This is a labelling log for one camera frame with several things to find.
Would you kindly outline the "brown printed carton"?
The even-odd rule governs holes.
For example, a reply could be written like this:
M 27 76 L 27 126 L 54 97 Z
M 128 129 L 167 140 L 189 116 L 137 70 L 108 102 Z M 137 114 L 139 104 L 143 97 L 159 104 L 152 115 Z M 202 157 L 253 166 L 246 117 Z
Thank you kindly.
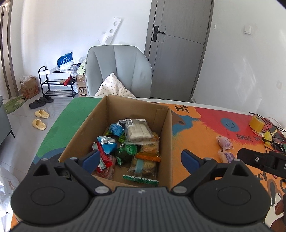
M 31 99 L 39 93 L 36 77 L 34 76 L 29 75 L 21 77 L 20 85 L 22 95 L 27 99 Z

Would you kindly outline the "black slippers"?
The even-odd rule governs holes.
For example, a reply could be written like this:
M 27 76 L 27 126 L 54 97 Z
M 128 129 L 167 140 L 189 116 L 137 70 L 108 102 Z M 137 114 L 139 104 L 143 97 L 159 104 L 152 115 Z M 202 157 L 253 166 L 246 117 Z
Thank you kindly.
M 36 109 L 45 106 L 47 103 L 52 103 L 52 102 L 54 102 L 54 99 L 48 95 L 45 95 L 43 97 L 40 97 L 38 100 L 35 100 L 34 102 L 30 103 L 29 108 Z

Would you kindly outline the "brown cardboard box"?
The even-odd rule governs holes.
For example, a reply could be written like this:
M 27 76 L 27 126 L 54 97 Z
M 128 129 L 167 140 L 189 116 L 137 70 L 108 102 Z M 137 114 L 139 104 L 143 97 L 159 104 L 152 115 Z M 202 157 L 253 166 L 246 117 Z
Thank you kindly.
M 161 162 L 157 162 L 158 186 L 171 188 L 172 113 L 169 107 L 160 104 L 114 95 L 103 97 L 73 136 L 72 140 L 61 154 L 59 162 L 64 162 L 71 157 L 83 158 L 93 150 L 93 143 L 97 143 L 98 136 L 114 138 L 117 141 L 117 149 L 122 144 L 136 145 L 137 152 L 139 152 L 141 145 L 152 142 L 126 143 L 125 133 L 121 137 L 111 134 L 108 135 L 109 126 L 123 119 L 145 119 L 147 121 L 149 128 L 155 137 L 153 141 L 159 141 Z M 110 155 L 115 157 L 116 151 L 117 150 Z M 113 180 L 110 180 L 111 186 L 152 186 L 123 179 L 123 175 L 127 174 L 130 165 L 131 162 L 120 166 L 116 160 L 114 178 Z

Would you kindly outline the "blue snack packet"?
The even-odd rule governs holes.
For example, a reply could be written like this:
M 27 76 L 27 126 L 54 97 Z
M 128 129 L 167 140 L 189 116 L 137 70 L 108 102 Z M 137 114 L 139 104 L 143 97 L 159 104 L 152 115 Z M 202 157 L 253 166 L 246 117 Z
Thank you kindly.
M 117 150 L 117 141 L 112 137 L 98 136 L 97 147 L 105 155 L 109 155 L 115 150 Z
M 117 137 L 121 137 L 125 132 L 125 128 L 120 123 L 113 123 L 108 128 L 108 135 L 115 135 Z

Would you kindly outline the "teal striped cracker packet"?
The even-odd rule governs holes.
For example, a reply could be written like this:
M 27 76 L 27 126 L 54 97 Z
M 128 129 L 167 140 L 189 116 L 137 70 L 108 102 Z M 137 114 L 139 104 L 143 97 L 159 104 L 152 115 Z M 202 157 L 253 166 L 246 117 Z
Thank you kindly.
M 123 179 L 144 185 L 158 186 L 157 163 L 151 160 L 134 158 Z

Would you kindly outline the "colourful cartoon table mat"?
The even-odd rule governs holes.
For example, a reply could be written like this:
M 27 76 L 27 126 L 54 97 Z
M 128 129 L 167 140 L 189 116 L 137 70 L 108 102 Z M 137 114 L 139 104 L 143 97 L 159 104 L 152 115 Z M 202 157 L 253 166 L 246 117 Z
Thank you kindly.
M 73 99 L 50 129 L 50 148 L 67 147 L 102 98 Z M 71 157 L 44 159 L 14 191 L 14 231 L 269 231 L 270 187 L 285 193 L 285 178 L 238 159 L 247 148 L 265 153 L 249 127 L 251 116 L 183 104 L 160 104 L 172 113 L 172 186 L 113 187 Z M 217 136 L 233 144 L 222 163 Z M 187 149 L 206 161 L 192 175 L 181 163 Z

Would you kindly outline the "orange label bread packet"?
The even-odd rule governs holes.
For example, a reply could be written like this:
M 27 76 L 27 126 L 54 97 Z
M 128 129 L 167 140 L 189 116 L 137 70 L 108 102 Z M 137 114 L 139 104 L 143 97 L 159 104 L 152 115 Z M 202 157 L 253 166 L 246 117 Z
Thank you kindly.
M 161 162 L 159 141 L 152 141 L 141 145 L 139 152 L 135 155 L 135 158 L 152 162 Z

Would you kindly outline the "clear white wafer packet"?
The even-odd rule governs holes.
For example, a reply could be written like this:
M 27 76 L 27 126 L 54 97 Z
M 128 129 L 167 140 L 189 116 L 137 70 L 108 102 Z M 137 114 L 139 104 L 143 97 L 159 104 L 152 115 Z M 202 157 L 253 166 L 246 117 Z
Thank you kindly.
M 155 139 L 145 119 L 123 119 L 119 123 L 125 129 L 126 143 L 150 142 Z

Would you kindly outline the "red candy bar packet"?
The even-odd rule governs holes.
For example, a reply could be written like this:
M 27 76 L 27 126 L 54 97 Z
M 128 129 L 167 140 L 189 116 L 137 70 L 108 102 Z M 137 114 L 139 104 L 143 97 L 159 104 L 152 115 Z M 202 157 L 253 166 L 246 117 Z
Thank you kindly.
M 115 173 L 116 158 L 112 155 L 105 155 L 103 151 L 99 150 L 97 143 L 93 143 L 93 150 L 98 150 L 100 154 L 100 162 L 96 169 L 93 171 L 93 175 L 113 180 Z

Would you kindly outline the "purple bread packet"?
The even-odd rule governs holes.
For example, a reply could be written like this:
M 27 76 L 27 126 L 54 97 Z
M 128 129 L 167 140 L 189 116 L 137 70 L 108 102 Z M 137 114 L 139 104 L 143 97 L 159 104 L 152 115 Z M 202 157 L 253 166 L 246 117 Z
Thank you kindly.
M 235 156 L 231 152 L 225 150 L 219 150 L 218 155 L 222 163 L 231 163 L 235 159 Z

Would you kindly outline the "green snack packet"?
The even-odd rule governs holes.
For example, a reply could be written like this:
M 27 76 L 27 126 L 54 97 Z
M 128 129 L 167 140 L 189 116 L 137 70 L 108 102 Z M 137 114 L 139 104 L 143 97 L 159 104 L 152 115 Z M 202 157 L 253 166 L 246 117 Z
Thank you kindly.
M 121 166 L 123 164 L 131 162 L 133 157 L 137 154 L 137 146 L 122 144 L 115 152 L 115 157 L 118 164 Z

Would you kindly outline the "grey upholstered chair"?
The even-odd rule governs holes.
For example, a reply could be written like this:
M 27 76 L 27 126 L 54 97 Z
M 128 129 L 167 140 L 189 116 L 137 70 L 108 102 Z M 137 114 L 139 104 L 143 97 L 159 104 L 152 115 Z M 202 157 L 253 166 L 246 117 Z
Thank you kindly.
M 88 95 L 94 96 L 111 73 L 135 97 L 151 97 L 152 67 L 137 47 L 118 44 L 91 47 L 85 63 Z

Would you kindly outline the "pink small snack packet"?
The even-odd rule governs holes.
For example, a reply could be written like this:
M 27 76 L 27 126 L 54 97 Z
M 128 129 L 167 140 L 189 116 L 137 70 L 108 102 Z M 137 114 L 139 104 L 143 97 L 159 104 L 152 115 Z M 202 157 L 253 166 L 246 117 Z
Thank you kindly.
M 216 139 L 222 150 L 229 150 L 234 148 L 232 142 L 227 137 L 219 135 L 216 137 Z

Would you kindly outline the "white foam board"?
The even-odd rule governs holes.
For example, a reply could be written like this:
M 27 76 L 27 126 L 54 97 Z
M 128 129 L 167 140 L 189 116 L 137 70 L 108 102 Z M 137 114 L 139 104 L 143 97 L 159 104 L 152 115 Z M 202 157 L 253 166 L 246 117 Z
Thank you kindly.
M 111 19 L 106 32 L 102 34 L 102 36 L 98 39 L 100 45 L 110 45 L 112 43 L 121 22 L 122 19 L 118 17 L 113 17 Z

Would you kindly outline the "blue plastic bag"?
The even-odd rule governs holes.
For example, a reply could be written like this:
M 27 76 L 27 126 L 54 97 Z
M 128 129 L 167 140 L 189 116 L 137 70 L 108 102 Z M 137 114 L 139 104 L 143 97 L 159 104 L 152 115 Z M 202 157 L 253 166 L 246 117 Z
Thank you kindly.
M 60 67 L 61 65 L 66 64 L 66 63 L 68 63 L 68 62 L 70 62 L 70 61 L 72 61 L 72 60 L 73 60 L 72 52 L 67 53 L 67 54 L 61 56 L 61 57 L 57 60 L 57 66 Z

